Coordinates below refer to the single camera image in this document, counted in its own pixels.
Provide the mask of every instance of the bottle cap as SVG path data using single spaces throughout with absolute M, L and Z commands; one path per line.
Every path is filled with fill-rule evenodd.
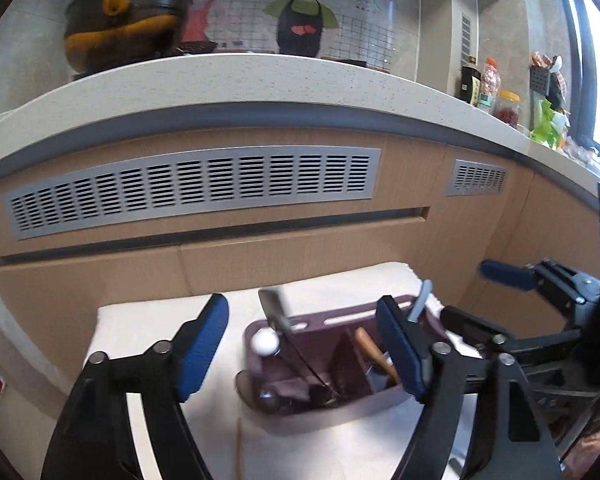
M 504 97 L 505 99 L 508 99 L 509 101 L 515 101 L 517 103 L 520 102 L 520 96 L 517 94 L 514 94 L 513 92 L 507 92 L 506 90 L 500 90 L 500 92 L 498 92 L 498 95 L 500 97 Z

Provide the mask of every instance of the black pot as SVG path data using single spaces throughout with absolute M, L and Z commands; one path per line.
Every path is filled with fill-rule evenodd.
M 180 42 L 192 0 L 130 0 L 129 8 L 108 16 L 102 0 L 74 0 L 66 8 L 64 46 L 78 72 L 165 55 Z

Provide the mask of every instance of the wooden stick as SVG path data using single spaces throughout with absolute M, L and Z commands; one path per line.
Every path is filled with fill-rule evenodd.
M 244 459 L 242 453 L 242 419 L 238 417 L 235 431 L 235 480 L 244 480 Z
M 366 330 L 362 327 L 356 329 L 355 332 L 356 342 L 360 345 L 366 354 L 371 357 L 376 363 L 378 363 L 384 370 L 394 378 L 396 384 L 400 384 L 400 376 L 398 375 L 398 371 L 395 369 L 395 366 L 390 365 L 387 360 L 384 358 L 384 355 L 374 343 L 374 340 L 371 339 L 371 336 L 366 332 Z

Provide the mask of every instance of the black apron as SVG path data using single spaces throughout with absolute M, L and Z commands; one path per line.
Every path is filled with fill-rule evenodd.
M 289 54 L 290 56 L 316 57 L 320 50 L 320 38 L 322 37 L 323 20 L 322 6 L 318 4 L 318 14 L 303 14 L 295 12 L 291 6 L 295 0 L 289 0 L 285 8 L 282 9 L 278 18 L 278 47 L 280 54 Z M 305 27 L 309 25 L 315 29 L 315 32 L 306 32 L 296 34 L 291 29 L 293 27 Z

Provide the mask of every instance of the kitchen counter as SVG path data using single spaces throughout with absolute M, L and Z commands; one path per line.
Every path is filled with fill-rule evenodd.
M 175 57 L 72 82 L 0 115 L 0 178 L 64 153 L 164 131 L 348 128 L 515 158 L 592 208 L 599 178 L 480 110 L 413 81 L 270 54 Z

